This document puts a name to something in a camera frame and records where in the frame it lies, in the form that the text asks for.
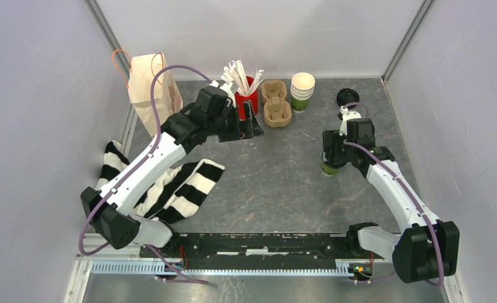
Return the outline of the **green paper coffee cup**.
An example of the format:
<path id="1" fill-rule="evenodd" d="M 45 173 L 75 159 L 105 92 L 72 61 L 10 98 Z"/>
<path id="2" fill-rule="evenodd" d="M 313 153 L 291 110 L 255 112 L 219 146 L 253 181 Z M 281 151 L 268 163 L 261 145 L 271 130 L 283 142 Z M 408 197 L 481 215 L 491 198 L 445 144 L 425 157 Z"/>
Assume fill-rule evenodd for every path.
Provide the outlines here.
<path id="1" fill-rule="evenodd" d="M 346 164 L 330 164 L 328 162 L 321 163 L 322 172 L 327 176 L 336 175 Z"/>

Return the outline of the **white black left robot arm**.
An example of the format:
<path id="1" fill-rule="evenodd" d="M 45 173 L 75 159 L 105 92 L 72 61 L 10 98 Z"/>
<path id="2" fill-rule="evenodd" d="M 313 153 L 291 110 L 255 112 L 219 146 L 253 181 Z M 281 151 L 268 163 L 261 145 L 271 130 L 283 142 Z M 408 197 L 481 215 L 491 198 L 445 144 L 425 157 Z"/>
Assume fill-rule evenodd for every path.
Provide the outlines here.
<path id="1" fill-rule="evenodd" d="M 86 226 L 92 226 L 106 245 L 122 249 L 129 244 L 150 244 L 164 257 L 174 256 L 179 240 L 167 223 L 133 214 L 140 197 L 155 181 L 210 136 L 220 142 L 260 136 L 264 132 L 255 120 L 250 101 L 242 104 L 245 119 L 229 88 L 212 85 L 200 89 L 196 101 L 161 125 L 149 148 L 100 189 L 87 187 L 80 196 Z"/>

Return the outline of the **beige paper gift bag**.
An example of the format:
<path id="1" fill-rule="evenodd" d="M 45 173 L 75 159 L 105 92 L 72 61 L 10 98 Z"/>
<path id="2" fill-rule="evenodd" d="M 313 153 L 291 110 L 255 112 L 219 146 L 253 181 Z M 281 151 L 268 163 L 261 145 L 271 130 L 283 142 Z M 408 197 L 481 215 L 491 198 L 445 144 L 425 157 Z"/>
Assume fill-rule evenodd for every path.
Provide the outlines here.
<path id="1" fill-rule="evenodd" d="M 129 100 L 152 137 L 157 134 L 157 126 L 151 104 L 150 88 L 155 73 L 165 67 L 167 67 L 167 61 L 161 52 L 135 56 L 130 58 L 129 77 L 124 79 Z M 164 72 L 155 82 L 154 98 L 160 122 L 164 122 L 169 116 L 182 109 L 183 100 L 170 71 Z"/>

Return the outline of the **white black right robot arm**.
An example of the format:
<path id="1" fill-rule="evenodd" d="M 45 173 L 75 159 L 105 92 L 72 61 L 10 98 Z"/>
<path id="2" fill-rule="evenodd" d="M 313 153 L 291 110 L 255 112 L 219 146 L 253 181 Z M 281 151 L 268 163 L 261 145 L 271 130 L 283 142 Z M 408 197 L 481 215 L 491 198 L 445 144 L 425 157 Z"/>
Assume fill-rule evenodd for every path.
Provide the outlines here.
<path id="1" fill-rule="evenodd" d="M 455 274 L 460 230 L 434 214 L 402 175 L 394 155 L 377 146 L 371 119 L 344 120 L 339 130 L 322 133 L 322 170 L 327 175 L 351 164 L 378 191 L 400 228 L 399 234 L 367 222 L 352 225 L 347 253 L 360 258 L 371 251 L 392 262 L 404 283 L 440 286 Z"/>

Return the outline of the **brown pulp cup carrier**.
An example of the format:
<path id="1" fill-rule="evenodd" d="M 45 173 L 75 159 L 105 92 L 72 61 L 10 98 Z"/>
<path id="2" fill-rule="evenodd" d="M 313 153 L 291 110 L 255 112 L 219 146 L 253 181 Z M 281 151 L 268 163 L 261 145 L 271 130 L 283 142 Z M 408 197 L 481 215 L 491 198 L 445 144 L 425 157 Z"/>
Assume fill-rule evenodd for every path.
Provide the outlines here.
<path id="1" fill-rule="evenodd" d="M 264 99 L 264 121 L 271 128 L 282 128 L 292 120 L 292 110 L 286 101 L 287 87 L 280 80 L 266 80 L 261 86 Z"/>

